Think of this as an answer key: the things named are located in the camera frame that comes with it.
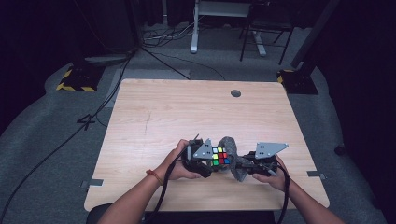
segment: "table surface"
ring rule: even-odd
[[[241,92],[231,96],[232,90]],[[238,155],[257,142],[288,143],[279,152],[291,178],[313,198],[329,206],[299,124],[283,87],[275,82],[124,79],[115,103],[90,186],[85,209],[114,203],[156,168],[179,139],[195,135],[212,145],[224,136],[235,139]],[[148,204],[152,211],[162,188]],[[230,172],[209,178],[170,181],[161,211],[276,210],[284,193],[248,175],[236,181]]]

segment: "bracelet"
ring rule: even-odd
[[[152,170],[147,170],[147,171],[146,171],[146,174],[147,174],[147,175],[154,175],[155,178],[158,179],[158,182],[160,182],[160,186],[163,186],[163,181],[160,179],[160,177],[159,177],[154,171],[152,171]]]

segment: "hole in table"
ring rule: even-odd
[[[239,91],[239,90],[233,90],[233,91],[231,91],[231,96],[233,96],[233,97],[239,97],[239,96],[241,96],[241,91]]]

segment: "rubik's cube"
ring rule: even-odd
[[[225,147],[212,147],[212,166],[224,166],[230,164]]]

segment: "yellow and black striped tape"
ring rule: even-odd
[[[293,70],[289,70],[289,69],[280,70],[280,71],[276,72],[277,82],[280,84],[283,84],[282,73],[293,73],[293,72],[294,72]]]
[[[56,87],[57,91],[97,91],[97,82],[99,82],[101,76],[98,76],[98,79],[94,83],[76,83],[73,80],[73,66],[69,67],[68,70],[64,73],[64,77],[62,78],[59,85]]]

